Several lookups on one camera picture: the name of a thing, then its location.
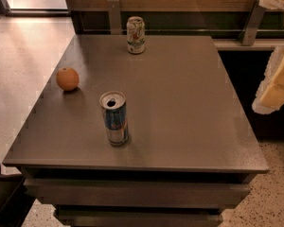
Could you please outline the blue silver redbull can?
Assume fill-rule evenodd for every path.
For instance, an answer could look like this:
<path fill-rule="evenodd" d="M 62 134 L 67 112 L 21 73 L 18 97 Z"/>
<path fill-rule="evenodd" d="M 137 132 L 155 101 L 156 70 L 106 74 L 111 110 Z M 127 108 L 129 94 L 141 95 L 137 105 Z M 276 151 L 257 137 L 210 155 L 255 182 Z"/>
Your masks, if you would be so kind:
<path fill-rule="evenodd" d="M 104 93 L 99 104 L 109 142 L 121 146 L 128 140 L 126 97 L 119 91 Z"/>

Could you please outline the white green 7up can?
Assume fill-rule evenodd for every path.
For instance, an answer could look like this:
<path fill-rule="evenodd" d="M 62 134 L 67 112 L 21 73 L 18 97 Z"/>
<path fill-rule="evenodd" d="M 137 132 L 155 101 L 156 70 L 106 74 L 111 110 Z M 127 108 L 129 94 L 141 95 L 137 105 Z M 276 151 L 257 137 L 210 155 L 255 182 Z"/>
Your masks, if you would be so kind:
<path fill-rule="evenodd" d="M 145 51 L 145 24 L 138 16 L 132 16 L 127 22 L 127 46 L 132 54 L 140 54 Z"/>

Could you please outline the grey drawer cabinet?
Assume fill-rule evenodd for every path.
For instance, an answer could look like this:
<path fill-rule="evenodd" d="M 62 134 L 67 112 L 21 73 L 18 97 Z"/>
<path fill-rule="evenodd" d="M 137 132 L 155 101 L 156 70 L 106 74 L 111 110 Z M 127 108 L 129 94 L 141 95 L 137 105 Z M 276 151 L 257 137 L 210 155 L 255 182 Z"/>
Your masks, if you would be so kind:
<path fill-rule="evenodd" d="M 268 171 L 208 37 L 79 35 L 61 65 L 80 84 L 49 81 L 5 157 L 28 191 L 70 227 L 217 227 Z M 100 97 L 126 97 L 128 140 L 112 145 Z"/>

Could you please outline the orange fruit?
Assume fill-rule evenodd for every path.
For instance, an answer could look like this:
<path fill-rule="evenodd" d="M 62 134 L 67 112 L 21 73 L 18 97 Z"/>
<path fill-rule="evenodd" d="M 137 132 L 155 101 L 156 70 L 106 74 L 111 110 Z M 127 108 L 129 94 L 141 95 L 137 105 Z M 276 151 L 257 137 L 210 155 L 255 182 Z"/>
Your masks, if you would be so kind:
<path fill-rule="evenodd" d="M 73 91 L 79 86 L 79 74 L 71 67 L 60 68 L 56 74 L 56 82 L 64 91 Z"/>

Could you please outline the right metal wall bracket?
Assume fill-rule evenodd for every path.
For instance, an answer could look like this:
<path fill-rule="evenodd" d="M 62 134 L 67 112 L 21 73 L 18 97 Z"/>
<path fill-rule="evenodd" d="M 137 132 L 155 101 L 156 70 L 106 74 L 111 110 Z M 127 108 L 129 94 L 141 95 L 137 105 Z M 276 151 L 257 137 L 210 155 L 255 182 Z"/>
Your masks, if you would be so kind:
<path fill-rule="evenodd" d="M 244 46 L 252 46 L 257 37 L 257 30 L 262 22 L 266 8 L 259 4 L 259 0 L 255 3 L 249 13 L 244 29 L 240 35 L 240 42 Z"/>

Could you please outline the metal wall bracket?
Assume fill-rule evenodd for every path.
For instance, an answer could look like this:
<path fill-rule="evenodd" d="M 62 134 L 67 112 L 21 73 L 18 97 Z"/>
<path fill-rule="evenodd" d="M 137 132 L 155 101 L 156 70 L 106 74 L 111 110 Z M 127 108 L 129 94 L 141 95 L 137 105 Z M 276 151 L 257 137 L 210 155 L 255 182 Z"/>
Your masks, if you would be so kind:
<path fill-rule="evenodd" d="M 108 13 L 109 13 L 111 34 L 121 35 L 122 25 L 121 25 L 120 3 L 118 0 L 108 0 L 107 3 L 108 3 Z"/>
<path fill-rule="evenodd" d="M 266 8 L 259 4 L 259 0 L 255 3 L 249 13 L 244 29 L 240 35 L 240 42 L 244 46 L 252 46 L 257 37 L 257 30 L 262 22 Z"/>

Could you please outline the left metal wall bracket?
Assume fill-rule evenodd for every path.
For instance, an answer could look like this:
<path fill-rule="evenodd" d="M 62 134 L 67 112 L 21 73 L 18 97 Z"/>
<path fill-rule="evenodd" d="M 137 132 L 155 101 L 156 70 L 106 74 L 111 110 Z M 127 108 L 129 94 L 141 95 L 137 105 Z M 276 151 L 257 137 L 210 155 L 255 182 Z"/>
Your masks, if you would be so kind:
<path fill-rule="evenodd" d="M 111 34 L 121 35 L 122 25 L 121 25 L 120 3 L 118 0 L 108 0 L 107 3 L 108 3 L 108 13 L 109 13 Z"/>

